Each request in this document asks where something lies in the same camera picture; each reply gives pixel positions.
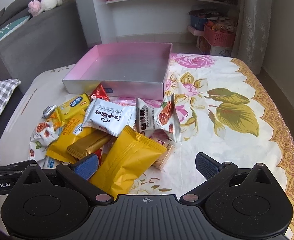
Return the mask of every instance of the silver candy wrapper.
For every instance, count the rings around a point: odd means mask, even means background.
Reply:
[[[43,112],[42,119],[47,119],[55,111],[56,108],[57,108],[56,105],[46,107],[46,109]]]

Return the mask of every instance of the open box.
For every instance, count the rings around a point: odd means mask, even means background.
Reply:
[[[96,45],[63,83],[71,94],[92,91],[101,82],[109,96],[163,100],[171,49],[171,43]]]

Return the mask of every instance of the yellow snack package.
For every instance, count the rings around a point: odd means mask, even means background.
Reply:
[[[46,152],[47,156],[61,162],[70,162],[73,164],[77,162],[75,157],[66,153],[67,147],[96,130],[92,127],[82,127],[85,114],[85,111],[81,110],[80,113],[69,120],[58,140],[48,147]]]
[[[113,136],[111,134],[96,130],[84,138],[79,139],[77,142],[74,142],[72,145],[69,145],[66,153],[80,160],[100,149],[112,138]]]
[[[54,129],[64,126],[70,118],[81,110],[86,110],[90,104],[88,95],[82,94],[63,103],[47,118],[46,122],[53,122]]]
[[[127,125],[89,182],[116,199],[118,194],[128,194],[134,180],[166,150]]]

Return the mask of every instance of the curtain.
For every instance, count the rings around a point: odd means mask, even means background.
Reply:
[[[239,21],[231,56],[257,75],[265,56],[272,0],[240,0]]]

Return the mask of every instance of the bed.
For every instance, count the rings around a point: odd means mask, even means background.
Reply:
[[[29,139],[45,107],[74,97],[62,78],[73,65],[37,76],[23,96],[0,139],[0,165],[24,161]],[[294,208],[294,141],[274,102],[240,60],[195,54],[172,54],[165,95],[175,93],[182,143],[163,170],[149,168],[130,194],[182,194],[205,181],[194,160],[204,152],[220,163],[241,168],[265,163]],[[114,102],[134,102],[111,98]],[[153,106],[158,101],[147,100]],[[0,208],[6,196],[0,196]],[[1,218],[0,229],[6,231]],[[286,233],[294,239],[294,217]]]

